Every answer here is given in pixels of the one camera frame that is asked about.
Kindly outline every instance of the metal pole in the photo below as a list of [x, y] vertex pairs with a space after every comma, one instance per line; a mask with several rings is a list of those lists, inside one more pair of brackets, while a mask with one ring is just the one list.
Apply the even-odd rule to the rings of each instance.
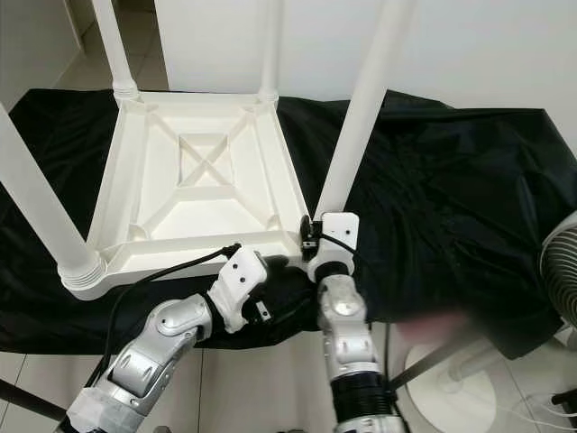
[[66, 416], [66, 410], [60, 406], [2, 380], [0, 380], [0, 399], [56, 421], [61, 421]]
[[415, 1], [387, 0], [382, 8], [316, 206], [315, 221], [319, 221], [325, 212], [344, 209], [389, 86]]
[[451, 363], [448, 374], [456, 382], [486, 370], [490, 365], [503, 359], [501, 353], [494, 347], [486, 347], [477, 354], [460, 363]]
[[390, 388], [397, 390], [480, 338], [481, 336], [479, 334], [471, 330], [467, 329], [463, 331], [453, 340], [440, 346], [420, 361], [408, 367], [407, 370], [400, 373], [397, 377], [393, 378], [390, 381]]

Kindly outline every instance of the robotic hand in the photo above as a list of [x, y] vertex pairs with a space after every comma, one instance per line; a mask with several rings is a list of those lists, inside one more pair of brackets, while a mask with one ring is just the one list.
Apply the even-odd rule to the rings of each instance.
[[[303, 224], [307, 274], [318, 286], [319, 325], [333, 391], [336, 433], [404, 433], [385, 392], [366, 307], [351, 274], [359, 218], [327, 213]], [[267, 266], [250, 248], [240, 248], [223, 266], [206, 296], [161, 303], [141, 334], [129, 343], [94, 387], [83, 389], [55, 433], [134, 433], [166, 388], [177, 361], [214, 332], [234, 333], [247, 320], [243, 306], [267, 279]], [[270, 318], [256, 302], [262, 321]]]
[[387, 392], [366, 324], [366, 306], [353, 277], [359, 218], [325, 213], [320, 223], [301, 227], [304, 256], [313, 256], [308, 278], [317, 283], [319, 326], [338, 425], [335, 433], [405, 433], [394, 416], [396, 396]]

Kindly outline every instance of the black fabric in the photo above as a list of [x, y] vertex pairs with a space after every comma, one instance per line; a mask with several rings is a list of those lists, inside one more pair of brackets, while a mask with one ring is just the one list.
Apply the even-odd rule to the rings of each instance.
[[[283, 97], [279, 120], [309, 211], [320, 195], [347, 102]], [[117, 108], [108, 90], [31, 90], [11, 113], [86, 236]], [[389, 92], [347, 203], [361, 217], [356, 272], [371, 320], [462, 309], [509, 357], [542, 344], [560, 321], [538, 278], [549, 231], [577, 208], [577, 163], [543, 110], [452, 109]], [[123, 341], [164, 299], [207, 290], [214, 277], [161, 281], [125, 300]], [[0, 191], [0, 349], [97, 354], [119, 290], [92, 302], [61, 285], [53, 260]], [[273, 345], [316, 329], [315, 288], [287, 268], [263, 292], [274, 317], [211, 347]]]

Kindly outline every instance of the white fan base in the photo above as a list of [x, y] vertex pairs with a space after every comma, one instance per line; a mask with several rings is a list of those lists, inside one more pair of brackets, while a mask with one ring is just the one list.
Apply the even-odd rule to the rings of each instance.
[[[430, 345], [413, 347], [405, 368], [432, 351]], [[436, 429], [444, 433], [485, 433], [497, 415], [495, 390], [489, 376], [479, 372], [455, 382], [447, 374], [450, 361], [443, 361], [407, 384], [415, 407]]]

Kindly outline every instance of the wire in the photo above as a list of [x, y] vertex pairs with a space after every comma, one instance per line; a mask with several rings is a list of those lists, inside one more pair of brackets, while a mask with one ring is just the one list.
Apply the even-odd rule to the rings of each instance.
[[[475, 399], [482, 401], [484, 403], [487, 403], [488, 405], [490, 405], [491, 407], [494, 405], [498, 410], [504, 411], [504, 412], [508, 412], [511, 415], [515, 415], [516, 417], [518, 417], [519, 419], [522, 419], [524, 421], [528, 421], [528, 422], [532, 422], [533, 424], [536, 424], [538, 426], [547, 426], [547, 427], [553, 427], [553, 428], [558, 428], [560, 430], [564, 430], [564, 431], [577, 431], [577, 428], [569, 428], [569, 427], [565, 427], [565, 426], [557, 426], [555, 424], [551, 424], [549, 422], [543, 422], [543, 421], [537, 421], [536, 419], [532, 419], [529, 417], [526, 417], [525, 415], [517, 412], [516, 410], [511, 410], [509, 408], [506, 408], [504, 406], [500, 406], [498, 404], [493, 403], [492, 401], [488, 401], [483, 399], [481, 396], [476, 395], [472, 392], [468, 392], [465, 389], [462, 389], [461, 392], [465, 392], [469, 395], [471, 395], [472, 397], [474, 397]], [[525, 404], [527, 405], [527, 399], [524, 396], [521, 396], [521, 398], [523, 399], [523, 401], [525, 402]]]
[[110, 318], [108, 320], [108, 329], [106, 331], [105, 351], [104, 351], [104, 354], [103, 354], [100, 362], [96, 366], [95, 371], [92, 372], [92, 374], [90, 375], [90, 378], [88, 379], [88, 383], [90, 385], [93, 384], [106, 371], [106, 369], [108, 368], [108, 365], [110, 364], [110, 358], [112, 356], [112, 352], [114, 349], [113, 338], [114, 338], [114, 329], [116, 327], [116, 319], [118, 316], [118, 311], [119, 311], [119, 308], [122, 304], [123, 299], [126, 298], [126, 296], [128, 296], [128, 294], [130, 294], [135, 289], [141, 287], [142, 285], [144, 285], [148, 282], [154, 281], [160, 277], [164, 277], [165, 275], [168, 275], [170, 273], [181, 271], [183, 269], [187, 269], [187, 268], [190, 268], [192, 266], [196, 266], [200, 263], [208, 262], [209, 260], [212, 260], [212, 259], [218, 257], [219, 255], [226, 255], [226, 256], [230, 257], [239, 248], [240, 248], [239, 244], [226, 246], [224, 248], [221, 248], [218, 251], [215, 251], [215, 252], [208, 254], [208, 255], [205, 255], [203, 257], [199, 257], [195, 260], [191, 260], [189, 262], [177, 264], [176, 266], [171, 266], [171, 267], [163, 269], [161, 271], [152, 273], [152, 274], [142, 278], [141, 280], [138, 280], [137, 282], [131, 284], [130, 286], [128, 286], [120, 295], [118, 295], [118, 298], [116, 299], [116, 302], [114, 303], [114, 305], [112, 307], [112, 312], [110, 313]]
[[[200, 290], [195, 290], [192, 293], [190, 293], [188, 296], [191, 295], [195, 295], [200, 293]], [[118, 337], [116, 338], [117, 343], [116, 345], [113, 347], [113, 352], [118, 352], [124, 345], [124, 339], [127, 336], [131, 336], [133, 334], [133, 331], [140, 325], [141, 327], [143, 326], [143, 322], [146, 320], [146, 318], [149, 316], [149, 314], [151, 314], [151, 310], [149, 311], [145, 311], [144, 314], [141, 314], [138, 319], [134, 320], [133, 324], [126, 328], [125, 331]], [[85, 388], [89, 388], [91, 386], [93, 386], [96, 381], [98, 380], [98, 377], [104, 373], [104, 371], [106, 369], [102, 368], [103, 366], [103, 358], [101, 357], [98, 364], [96, 365], [94, 371], [92, 372], [92, 374], [90, 375], [90, 377], [88, 378], [88, 381], [86, 383], [86, 385], [84, 385]]]
[[[537, 394], [530, 394], [527, 395], [528, 399], [536, 399], [539, 396], [547, 396], [547, 397], [551, 397], [554, 395], [560, 394], [560, 392], [539, 392]], [[577, 417], [577, 412], [574, 413], [567, 413], [567, 412], [559, 412], [557, 410], [553, 410], [553, 409], [549, 409], [545, 404], [543, 404], [541, 401], [535, 401], [535, 403], [540, 406], [541, 408], [545, 409], [547, 412], [552, 413], [558, 417], [562, 417], [562, 418], [573, 418], [573, 417]]]
[[326, 239], [329, 242], [332, 242], [333, 244], [339, 245], [341, 248], [345, 249], [346, 251], [348, 251], [349, 253], [351, 253], [353, 256], [355, 256], [356, 258], [358, 258], [361, 262], [362, 265], [367, 268], [369, 270], [370, 273], [372, 273], [372, 276], [375, 278], [376, 282], [380, 282], [379, 279], [379, 274], [375, 272], [374, 268], [371, 266], [371, 264], [369, 263], [369, 261], [367, 260], [366, 257], [364, 257], [361, 253], [359, 253], [357, 250], [355, 250], [354, 248], [350, 247], [349, 245], [345, 244], [343, 241], [339, 241], [338, 239], [336, 239], [335, 237], [329, 236], [329, 235], [325, 235], [324, 233], [322, 233], [320, 235], [320, 237], [322, 239]]

